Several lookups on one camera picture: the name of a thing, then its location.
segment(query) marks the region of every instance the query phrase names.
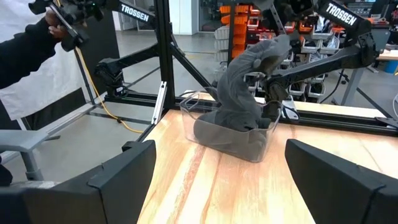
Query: wooden table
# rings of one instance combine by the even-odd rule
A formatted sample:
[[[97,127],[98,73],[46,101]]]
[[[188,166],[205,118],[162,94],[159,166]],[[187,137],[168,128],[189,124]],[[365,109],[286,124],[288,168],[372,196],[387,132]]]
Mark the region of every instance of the wooden table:
[[[290,138],[398,178],[396,138],[279,124],[264,160],[254,164],[188,141],[181,112],[169,111],[147,137],[156,141],[157,162],[139,223],[314,223],[285,161]]]

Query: gray chair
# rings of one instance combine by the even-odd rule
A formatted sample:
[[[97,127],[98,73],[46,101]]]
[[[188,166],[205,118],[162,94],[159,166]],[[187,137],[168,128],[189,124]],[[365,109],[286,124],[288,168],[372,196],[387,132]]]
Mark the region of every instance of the gray chair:
[[[0,130],[0,151],[20,152],[28,180],[44,180],[33,150],[49,135],[42,131]]]

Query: black sleeve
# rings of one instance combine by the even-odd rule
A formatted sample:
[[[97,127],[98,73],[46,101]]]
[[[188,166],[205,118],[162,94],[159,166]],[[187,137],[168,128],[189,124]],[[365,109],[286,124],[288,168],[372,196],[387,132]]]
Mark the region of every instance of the black sleeve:
[[[49,25],[43,18],[28,25],[24,33],[0,43],[0,89],[36,72],[44,61],[55,55],[57,42],[49,34]]]

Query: yellow cable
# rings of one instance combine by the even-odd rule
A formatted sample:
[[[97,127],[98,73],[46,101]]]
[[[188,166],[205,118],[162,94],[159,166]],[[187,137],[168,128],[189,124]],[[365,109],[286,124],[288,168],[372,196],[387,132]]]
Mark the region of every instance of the yellow cable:
[[[60,0],[57,0],[57,4],[58,4],[58,6],[61,6]],[[88,79],[90,80],[90,83],[93,85],[93,89],[94,89],[94,91],[95,91],[95,94],[96,94],[96,96],[99,98],[99,101],[101,102],[101,105],[102,105],[102,107],[104,108],[105,112],[106,112],[110,117],[112,117],[113,119],[116,119],[116,120],[120,121],[121,124],[123,124],[123,126],[124,126],[126,129],[128,129],[128,130],[130,130],[130,131],[132,131],[132,132],[134,132],[134,133],[142,134],[143,131],[138,131],[138,130],[135,130],[135,129],[130,128],[130,127],[126,124],[126,122],[121,121],[117,116],[111,114],[111,112],[108,111],[108,109],[106,108],[106,106],[105,106],[103,100],[101,99],[100,94],[98,93],[97,88],[96,88],[95,85],[94,85],[93,79],[91,78],[90,72],[89,72],[88,69],[87,69],[87,65],[86,65],[85,59],[83,58],[83,54],[81,53],[81,50],[80,50],[78,47],[76,47],[75,50],[76,50],[77,54],[79,55],[80,62],[81,62],[81,64],[83,65],[83,69],[84,69],[85,73],[87,73]]]

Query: white wall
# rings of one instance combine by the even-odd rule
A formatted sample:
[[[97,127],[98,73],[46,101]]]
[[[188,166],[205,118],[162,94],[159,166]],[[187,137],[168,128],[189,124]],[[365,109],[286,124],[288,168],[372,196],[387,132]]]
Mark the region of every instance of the white wall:
[[[112,12],[113,22],[114,22],[114,29],[121,31],[122,28],[120,27],[120,18],[118,12]]]
[[[173,34],[192,35],[198,32],[198,0],[169,0]]]

